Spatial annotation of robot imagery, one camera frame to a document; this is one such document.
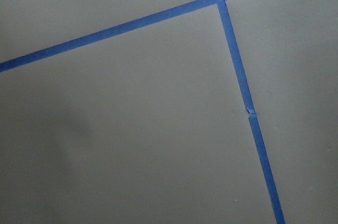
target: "floor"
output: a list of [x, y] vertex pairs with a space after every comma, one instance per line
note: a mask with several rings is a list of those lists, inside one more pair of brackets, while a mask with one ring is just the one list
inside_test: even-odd
[[2, 223], [336, 223], [338, 0], [0, 0]]

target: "gray floor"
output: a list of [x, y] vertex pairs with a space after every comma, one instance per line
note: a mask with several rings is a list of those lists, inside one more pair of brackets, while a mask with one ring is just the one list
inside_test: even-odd
[[[0, 62], [193, 0], [0, 0]], [[338, 0], [227, 1], [286, 223], [338, 218]], [[0, 73], [1, 223], [276, 223], [216, 5]]]

